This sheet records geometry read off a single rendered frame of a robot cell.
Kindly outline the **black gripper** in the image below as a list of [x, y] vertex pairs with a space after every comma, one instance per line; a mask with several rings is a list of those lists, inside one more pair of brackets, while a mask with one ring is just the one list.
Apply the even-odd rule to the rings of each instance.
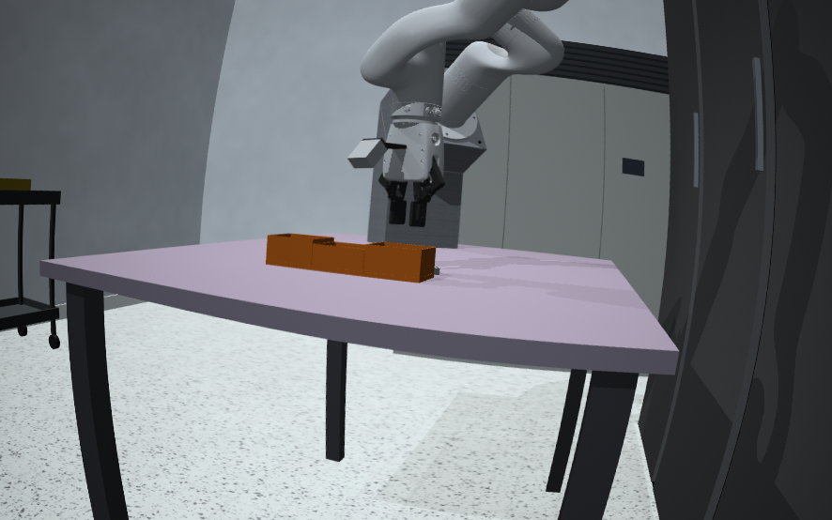
[[411, 182], [414, 201], [410, 203], [409, 226], [425, 227], [426, 205], [445, 185], [442, 128], [431, 121], [395, 119], [386, 143], [407, 146], [388, 149], [384, 154], [383, 172], [378, 182], [391, 200], [389, 224], [405, 223], [407, 201], [403, 200], [407, 184]]

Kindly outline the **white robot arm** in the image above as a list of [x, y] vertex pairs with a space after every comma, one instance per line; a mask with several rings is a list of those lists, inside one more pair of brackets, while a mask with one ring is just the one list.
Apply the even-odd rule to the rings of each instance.
[[[391, 118], [435, 122], [443, 139], [468, 139], [477, 128], [475, 111], [506, 78], [547, 73], [561, 64], [561, 40], [532, 10], [555, 10], [567, 1], [455, 0], [414, 11], [372, 45], [361, 75], [393, 91]], [[502, 48], [473, 42], [444, 73], [444, 41], [490, 37]], [[382, 138], [362, 139], [347, 159], [354, 168], [374, 168], [388, 149], [404, 148]]]

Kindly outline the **orange bin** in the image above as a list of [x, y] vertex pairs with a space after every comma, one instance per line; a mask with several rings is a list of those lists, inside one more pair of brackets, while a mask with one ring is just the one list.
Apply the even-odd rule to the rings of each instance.
[[334, 237], [300, 234], [267, 238], [266, 265], [402, 282], [434, 278], [435, 258], [435, 247], [430, 246], [378, 242], [364, 248], [364, 244], [334, 242]]

